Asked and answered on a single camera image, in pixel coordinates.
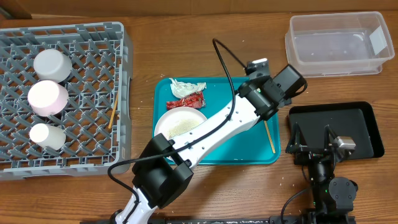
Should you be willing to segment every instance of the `wooden table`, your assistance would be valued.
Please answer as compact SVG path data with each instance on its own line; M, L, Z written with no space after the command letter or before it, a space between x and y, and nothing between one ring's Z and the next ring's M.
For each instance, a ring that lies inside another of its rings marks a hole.
M398 46L398 11L382 12ZM284 36L294 14L222 16L112 17L2 21L1 27L50 26L120 21L134 43L134 78L130 90L132 157L151 138L154 88L168 77L224 77L211 39L223 41L243 61L267 57L272 74L287 63ZM242 68L224 54L231 74ZM292 106L367 101L372 104L386 149L380 159L338 164L335 174L354 180L358 223L397 223L398 219L398 57L379 75L310 78L305 93ZM279 112L280 138L290 137L287 113ZM132 172L118 177L131 183ZM154 217L262 218L280 214L286 200L307 187L291 155L271 166L199 166L188 189ZM106 175L40 177L0 183L0 223L78 223L107 219L124 208L131 193ZM310 207L310 194L294 200L285 214Z

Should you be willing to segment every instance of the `white cup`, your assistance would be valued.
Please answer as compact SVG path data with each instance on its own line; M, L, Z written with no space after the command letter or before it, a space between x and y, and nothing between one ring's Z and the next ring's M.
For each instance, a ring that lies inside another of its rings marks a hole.
M68 91L56 82L44 80L32 86L27 101L39 116L55 115L67 105Z
M62 129L48 124L35 124L29 131L29 137L40 147L51 147L54 150L60 149L67 139Z
M33 68L39 79L59 83L70 74L72 61L58 50L47 49L36 56L33 61Z

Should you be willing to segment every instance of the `clear plastic container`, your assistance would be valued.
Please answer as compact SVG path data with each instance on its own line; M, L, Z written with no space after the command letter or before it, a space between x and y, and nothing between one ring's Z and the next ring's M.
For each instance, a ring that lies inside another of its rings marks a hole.
M285 44L287 61L306 77L377 74L395 55L380 12L293 16Z

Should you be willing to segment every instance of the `red snack wrapper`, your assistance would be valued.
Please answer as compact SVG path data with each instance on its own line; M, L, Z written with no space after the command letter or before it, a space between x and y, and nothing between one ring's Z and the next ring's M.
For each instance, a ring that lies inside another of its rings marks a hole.
M166 102L167 110L171 110L173 108L177 108L180 106L187 106L195 109L199 109L206 106L205 99L203 97L203 92L198 91L196 93L192 93L191 95L182 98L181 100Z

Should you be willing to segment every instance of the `black plastic container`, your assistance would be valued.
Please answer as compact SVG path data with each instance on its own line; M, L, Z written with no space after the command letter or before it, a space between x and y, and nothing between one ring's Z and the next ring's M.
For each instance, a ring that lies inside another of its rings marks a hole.
M310 147L323 147L323 128L329 124L337 135L350 136L356 143L356 150L349 159L384 155L376 118L367 102L295 106L289 111L290 128L296 122Z

